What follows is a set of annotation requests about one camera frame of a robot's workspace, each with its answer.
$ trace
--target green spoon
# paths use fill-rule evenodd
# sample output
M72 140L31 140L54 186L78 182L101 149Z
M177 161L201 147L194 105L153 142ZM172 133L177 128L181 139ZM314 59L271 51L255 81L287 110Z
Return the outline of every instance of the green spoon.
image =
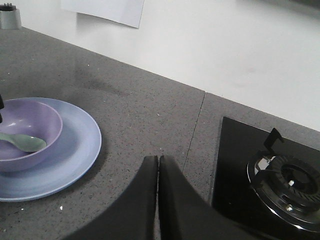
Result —
M21 151L28 153L37 152L47 146L44 140L25 134L6 134L0 132L0 140L12 143Z

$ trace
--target gray countertop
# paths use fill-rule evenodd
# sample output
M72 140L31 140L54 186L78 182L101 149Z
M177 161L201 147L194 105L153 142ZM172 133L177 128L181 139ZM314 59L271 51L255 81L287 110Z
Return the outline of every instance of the gray countertop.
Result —
M4 100L45 97L77 105L102 133L95 164L76 183L38 200L0 203L3 240L56 240L81 228L123 192L147 155L174 156L210 202L222 116L276 127L320 149L315 130L26 28L0 31L0 93Z

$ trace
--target light blue plate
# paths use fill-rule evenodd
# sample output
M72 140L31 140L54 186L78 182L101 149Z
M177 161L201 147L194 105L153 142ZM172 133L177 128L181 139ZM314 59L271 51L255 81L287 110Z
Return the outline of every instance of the light blue plate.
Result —
M1 202L39 199L70 186L88 171L100 152L101 132L87 112L61 100L27 99L56 109L63 121L62 133L54 154L40 164L23 171L0 172Z

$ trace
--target paper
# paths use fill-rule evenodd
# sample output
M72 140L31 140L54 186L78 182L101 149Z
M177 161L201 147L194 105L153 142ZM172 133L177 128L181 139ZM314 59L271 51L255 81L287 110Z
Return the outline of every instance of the paper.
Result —
M139 28L144 0L61 0L61 8Z

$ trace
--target bowl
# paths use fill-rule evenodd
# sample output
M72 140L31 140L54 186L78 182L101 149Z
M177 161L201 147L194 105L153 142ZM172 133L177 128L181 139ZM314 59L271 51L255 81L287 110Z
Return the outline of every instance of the bowl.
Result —
M4 101L0 109L0 133L25 134L43 139L46 147L30 153L0 140L0 172L15 172L31 168L48 157L55 148L63 121L59 113L42 102L18 98Z

